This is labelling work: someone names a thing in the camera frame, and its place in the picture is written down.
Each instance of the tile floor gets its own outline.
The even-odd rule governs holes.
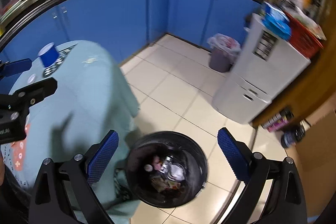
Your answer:
[[[211,70],[209,58],[207,51],[166,35],[121,67],[140,104],[135,122],[141,133],[174,130],[186,134],[201,146],[209,164],[208,183],[192,202],[162,210],[141,203],[132,224],[213,223],[238,183],[217,144],[217,131],[226,126],[237,140],[251,148],[255,130],[227,119],[211,107],[212,96],[226,75]],[[254,150],[275,160],[286,156],[276,137],[262,130],[257,133]],[[259,211],[269,187],[268,183]],[[253,217],[258,217],[257,209]]]

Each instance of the cardboard box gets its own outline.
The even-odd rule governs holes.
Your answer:
[[[336,191],[336,115],[330,112],[286,150],[301,178],[308,217],[322,213]]]

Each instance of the orange patch on tablecloth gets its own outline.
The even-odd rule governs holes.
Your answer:
[[[27,124],[25,126],[25,132],[27,136],[28,136],[29,128],[30,128],[30,124]],[[22,171],[23,169],[23,163],[24,163],[24,159],[26,156],[26,142],[27,142],[27,137],[24,140],[14,142],[11,145],[12,153],[13,153],[13,164],[14,164],[15,170],[17,171]]]

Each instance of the plastic trash bag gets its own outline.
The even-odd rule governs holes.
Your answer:
[[[210,37],[207,43],[210,45],[210,48],[215,47],[220,49],[223,52],[224,56],[226,56],[230,60],[231,64],[234,64],[241,51],[240,44],[237,40],[221,33],[215,34],[213,37]]]

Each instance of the trash can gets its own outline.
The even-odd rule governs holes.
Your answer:
[[[212,48],[209,67],[218,72],[229,71],[241,51],[238,41],[218,33],[207,42]]]
[[[159,208],[178,207],[194,199],[205,186],[207,174],[207,159],[199,145],[173,131],[139,139],[126,160],[126,177],[132,193]]]

